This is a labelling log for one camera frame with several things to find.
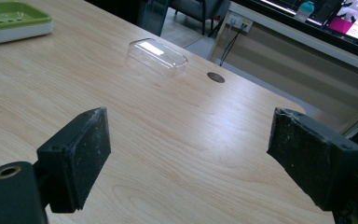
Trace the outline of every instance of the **green tray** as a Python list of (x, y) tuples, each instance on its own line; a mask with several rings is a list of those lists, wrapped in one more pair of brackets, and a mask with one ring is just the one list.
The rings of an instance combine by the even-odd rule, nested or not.
[(27, 3), (0, 2), (0, 30), (52, 22), (51, 16)]

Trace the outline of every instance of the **plastic bottle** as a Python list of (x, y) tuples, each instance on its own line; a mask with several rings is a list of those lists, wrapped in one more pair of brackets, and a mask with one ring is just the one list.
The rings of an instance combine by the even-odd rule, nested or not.
[(301, 4), (295, 15), (295, 19), (301, 22), (305, 22), (314, 9), (315, 7), (313, 6), (313, 2), (311, 1)]

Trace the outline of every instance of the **green and white container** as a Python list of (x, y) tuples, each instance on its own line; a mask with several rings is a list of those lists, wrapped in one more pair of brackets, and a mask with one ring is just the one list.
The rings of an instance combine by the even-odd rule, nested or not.
[(53, 21), (48, 13), (27, 3), (0, 1), (0, 43), (46, 35), (52, 30)]

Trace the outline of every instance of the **power strip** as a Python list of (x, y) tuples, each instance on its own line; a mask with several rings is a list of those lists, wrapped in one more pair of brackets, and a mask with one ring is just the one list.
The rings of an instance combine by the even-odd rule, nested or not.
[(242, 27), (242, 25), (245, 24), (246, 27), (243, 29), (243, 31), (248, 33), (252, 27), (253, 21), (251, 21), (235, 12), (230, 12), (229, 16), (228, 16), (227, 24), (232, 24), (233, 27), (238, 28), (238, 29), (240, 29)]

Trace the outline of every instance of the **black chair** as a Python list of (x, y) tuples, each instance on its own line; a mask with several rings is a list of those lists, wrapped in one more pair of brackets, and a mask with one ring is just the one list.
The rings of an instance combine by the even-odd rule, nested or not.
[(227, 13), (229, 0), (172, 0), (170, 7), (202, 22), (202, 35), (205, 34), (205, 22), (211, 20), (211, 31), (213, 29), (213, 18), (220, 16), (224, 19)]

